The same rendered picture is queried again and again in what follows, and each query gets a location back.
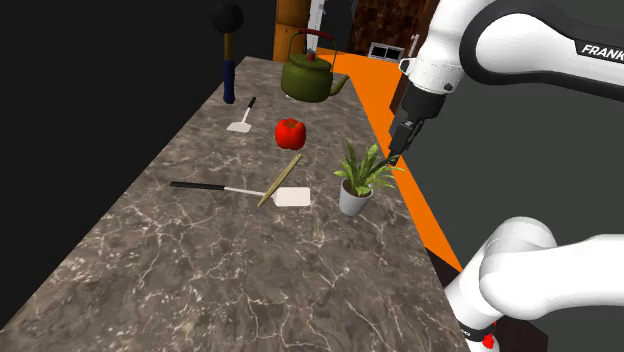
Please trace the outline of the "red bell pepper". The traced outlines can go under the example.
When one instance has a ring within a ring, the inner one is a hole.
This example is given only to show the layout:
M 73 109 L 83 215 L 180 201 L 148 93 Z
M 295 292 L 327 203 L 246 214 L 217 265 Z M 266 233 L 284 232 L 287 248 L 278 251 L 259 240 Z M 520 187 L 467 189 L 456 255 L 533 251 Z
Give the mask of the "red bell pepper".
M 299 150 L 306 141 L 306 127 L 294 118 L 281 119 L 275 128 L 275 140 L 282 149 Z

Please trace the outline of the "black-headed mallet with blue grip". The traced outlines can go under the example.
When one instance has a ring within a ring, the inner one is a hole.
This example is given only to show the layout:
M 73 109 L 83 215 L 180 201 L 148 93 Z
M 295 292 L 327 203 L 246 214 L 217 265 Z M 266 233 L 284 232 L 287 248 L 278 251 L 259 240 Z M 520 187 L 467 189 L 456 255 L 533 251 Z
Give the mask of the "black-headed mallet with blue grip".
M 237 4 L 233 2 L 221 2 L 214 6 L 211 23 L 218 32 L 223 34 L 224 38 L 223 100 L 226 104 L 233 104 L 235 102 L 233 33 L 242 26 L 243 22 L 244 14 Z

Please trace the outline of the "potted green plant white pot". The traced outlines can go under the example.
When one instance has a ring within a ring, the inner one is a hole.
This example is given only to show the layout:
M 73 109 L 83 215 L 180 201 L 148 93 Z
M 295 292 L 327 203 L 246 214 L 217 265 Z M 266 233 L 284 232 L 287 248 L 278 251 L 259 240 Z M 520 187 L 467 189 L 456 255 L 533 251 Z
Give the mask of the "potted green plant white pot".
M 334 172 L 342 178 L 339 208 L 347 216 L 356 216 L 372 198 L 376 189 L 394 188 L 391 184 L 395 179 L 392 172 L 403 171 L 403 168 L 396 166 L 398 155 L 390 155 L 380 160 L 377 144 L 367 147 L 361 160 L 358 160 L 355 149 L 348 140 L 345 144 L 347 154 L 343 155 L 342 168 Z

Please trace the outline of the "white window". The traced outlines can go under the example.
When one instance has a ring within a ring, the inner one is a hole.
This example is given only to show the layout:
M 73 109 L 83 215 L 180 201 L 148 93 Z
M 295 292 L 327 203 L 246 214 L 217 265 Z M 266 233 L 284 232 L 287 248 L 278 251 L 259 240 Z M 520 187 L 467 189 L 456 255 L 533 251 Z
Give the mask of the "white window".
M 369 48 L 368 57 L 387 61 L 387 62 L 399 62 L 404 55 L 404 49 L 387 44 L 372 42 Z

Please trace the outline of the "wooden stick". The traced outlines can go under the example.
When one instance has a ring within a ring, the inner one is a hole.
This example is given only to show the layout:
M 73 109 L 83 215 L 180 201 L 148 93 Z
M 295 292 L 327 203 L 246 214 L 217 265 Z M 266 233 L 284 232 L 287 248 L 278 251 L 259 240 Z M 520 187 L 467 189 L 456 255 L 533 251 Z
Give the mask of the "wooden stick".
M 278 178 L 273 182 L 273 184 L 269 187 L 269 189 L 267 190 L 267 192 L 265 193 L 265 195 L 262 197 L 262 199 L 259 201 L 259 203 L 257 204 L 258 207 L 261 207 L 268 198 L 270 198 L 275 192 L 276 190 L 279 188 L 279 186 L 284 182 L 284 180 L 288 177 L 288 175 L 290 174 L 290 172 L 292 171 L 292 169 L 297 165 L 297 163 L 299 162 L 299 160 L 302 158 L 301 154 L 297 154 L 292 161 L 288 164 L 288 166 L 280 173 L 280 175 L 278 176 Z

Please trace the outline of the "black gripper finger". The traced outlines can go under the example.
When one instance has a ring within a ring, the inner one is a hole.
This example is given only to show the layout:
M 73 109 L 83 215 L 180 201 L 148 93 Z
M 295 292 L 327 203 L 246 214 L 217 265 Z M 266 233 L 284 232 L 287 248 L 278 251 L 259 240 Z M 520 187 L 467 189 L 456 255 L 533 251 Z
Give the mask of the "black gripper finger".
M 396 155 L 401 155 L 408 149 L 422 127 L 422 120 L 405 120 L 400 122 L 392 134 L 392 140 L 389 144 L 389 156 L 394 157 Z

